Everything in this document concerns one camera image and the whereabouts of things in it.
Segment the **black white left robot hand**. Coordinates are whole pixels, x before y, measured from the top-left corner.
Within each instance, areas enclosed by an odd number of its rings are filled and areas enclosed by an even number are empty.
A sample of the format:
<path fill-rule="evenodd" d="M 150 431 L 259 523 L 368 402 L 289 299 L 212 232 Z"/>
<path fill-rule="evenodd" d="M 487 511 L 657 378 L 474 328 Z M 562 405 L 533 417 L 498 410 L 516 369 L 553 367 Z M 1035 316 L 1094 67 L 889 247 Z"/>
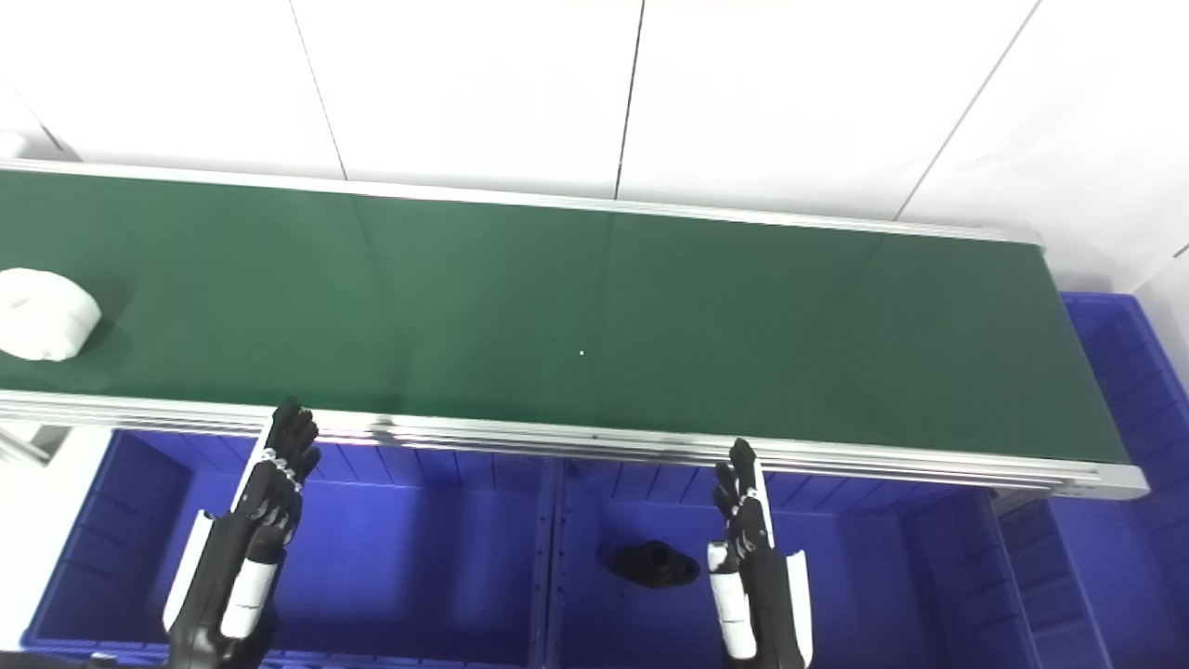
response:
<path fill-rule="evenodd" d="M 200 512 L 166 597 L 166 668 L 259 668 L 276 630 L 273 594 L 300 525 L 319 428 L 292 397 L 276 408 L 229 511 Z"/>

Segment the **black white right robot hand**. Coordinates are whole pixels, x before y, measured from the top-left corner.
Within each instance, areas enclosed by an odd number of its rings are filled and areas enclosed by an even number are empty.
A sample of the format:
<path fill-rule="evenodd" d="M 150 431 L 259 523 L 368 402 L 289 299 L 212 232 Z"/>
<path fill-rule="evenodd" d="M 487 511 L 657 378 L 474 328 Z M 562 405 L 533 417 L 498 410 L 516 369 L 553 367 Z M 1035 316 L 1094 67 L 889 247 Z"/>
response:
<path fill-rule="evenodd" d="M 715 466 L 712 499 L 725 537 L 707 545 L 707 573 L 725 668 L 807 668 L 814 657 L 805 553 L 776 550 L 767 479 L 756 452 L 736 438 Z"/>

